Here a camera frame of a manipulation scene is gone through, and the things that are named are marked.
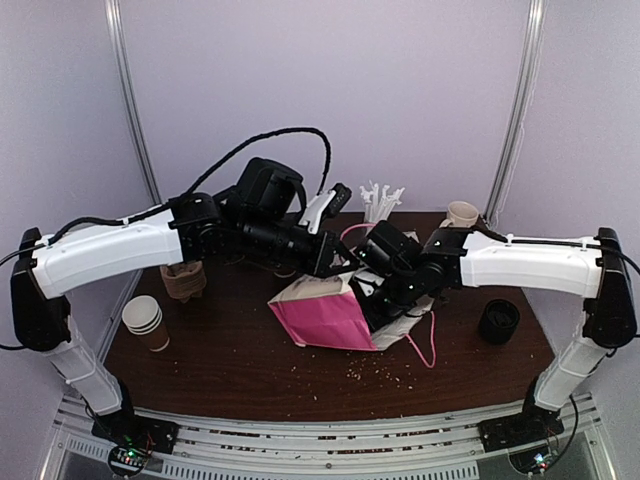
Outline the stack of paper cups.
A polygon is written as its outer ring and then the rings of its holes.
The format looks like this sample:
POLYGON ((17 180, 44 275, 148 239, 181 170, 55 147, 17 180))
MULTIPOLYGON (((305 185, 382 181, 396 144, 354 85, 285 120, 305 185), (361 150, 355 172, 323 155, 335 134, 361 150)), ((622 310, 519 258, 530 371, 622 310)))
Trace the stack of paper cups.
POLYGON ((170 344, 163 312, 152 296, 132 298, 122 311, 122 322, 151 352, 160 352, 170 344))

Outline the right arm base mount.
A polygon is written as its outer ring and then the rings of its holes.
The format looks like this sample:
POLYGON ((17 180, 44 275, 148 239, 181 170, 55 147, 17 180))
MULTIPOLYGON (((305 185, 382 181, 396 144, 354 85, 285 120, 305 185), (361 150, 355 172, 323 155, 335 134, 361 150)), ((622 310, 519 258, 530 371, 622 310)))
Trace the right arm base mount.
POLYGON ((486 453, 542 441, 564 432, 558 411, 538 407, 481 421, 477 428, 486 453))

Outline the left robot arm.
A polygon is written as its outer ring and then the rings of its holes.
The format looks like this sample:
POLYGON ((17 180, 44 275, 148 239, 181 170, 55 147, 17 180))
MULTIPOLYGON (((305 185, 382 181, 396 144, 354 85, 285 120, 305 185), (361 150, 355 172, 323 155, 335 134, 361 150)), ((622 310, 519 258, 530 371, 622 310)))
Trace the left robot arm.
POLYGON ((86 218, 82 228, 44 236, 24 232, 10 278, 14 332, 25 348, 47 355, 99 424, 123 444, 144 433, 125 385, 96 361, 71 317, 66 293, 134 270, 214 255, 244 255, 314 277, 340 273, 348 252, 321 230, 350 200, 341 183, 306 198, 302 177, 278 162, 253 158, 236 185, 211 196, 185 193, 116 221, 86 218))

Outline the pink paper bag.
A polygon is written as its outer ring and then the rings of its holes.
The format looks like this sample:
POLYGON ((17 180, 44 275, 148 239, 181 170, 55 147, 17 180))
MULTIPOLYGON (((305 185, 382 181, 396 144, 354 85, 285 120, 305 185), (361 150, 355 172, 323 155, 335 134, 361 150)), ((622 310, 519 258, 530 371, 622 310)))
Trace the pink paper bag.
POLYGON ((402 307, 390 317, 373 308, 373 295, 382 278, 367 268, 325 279, 304 275, 269 302, 269 308, 295 345, 322 348, 384 351, 405 338, 420 358, 424 355, 410 332, 423 318, 430 319, 431 359, 436 362, 433 301, 402 307))

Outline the cardboard cup carrier stack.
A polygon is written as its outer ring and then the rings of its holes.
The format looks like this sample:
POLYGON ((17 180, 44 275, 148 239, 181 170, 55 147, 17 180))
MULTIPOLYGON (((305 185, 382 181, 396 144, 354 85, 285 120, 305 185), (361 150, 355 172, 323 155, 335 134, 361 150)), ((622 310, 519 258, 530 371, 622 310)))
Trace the cardboard cup carrier stack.
POLYGON ((200 298, 207 285, 201 261, 161 266, 160 274, 169 297, 181 303, 200 298))

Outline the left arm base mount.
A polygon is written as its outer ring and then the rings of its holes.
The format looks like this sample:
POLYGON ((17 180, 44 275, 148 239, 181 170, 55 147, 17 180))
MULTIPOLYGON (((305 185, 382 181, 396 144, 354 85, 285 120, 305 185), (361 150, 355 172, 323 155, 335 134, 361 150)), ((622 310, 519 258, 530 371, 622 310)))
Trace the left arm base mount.
POLYGON ((93 420, 93 436, 106 439, 126 449, 171 454, 179 433, 175 422, 159 420, 119 410, 98 415, 88 406, 86 413, 93 420))

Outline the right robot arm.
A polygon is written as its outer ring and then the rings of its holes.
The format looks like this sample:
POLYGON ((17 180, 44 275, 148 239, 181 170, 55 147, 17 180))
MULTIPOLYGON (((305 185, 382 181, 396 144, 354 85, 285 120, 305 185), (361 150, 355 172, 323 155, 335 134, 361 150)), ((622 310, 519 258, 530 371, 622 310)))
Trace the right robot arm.
POLYGON ((381 221, 354 255, 382 279, 367 299, 384 319, 449 288, 507 286, 582 298, 583 318, 574 339, 532 382, 523 412, 513 419, 513 433, 522 441, 545 431, 599 363, 638 335, 628 273, 638 266, 611 228, 602 227, 594 236, 548 239, 444 227, 419 244, 381 221))

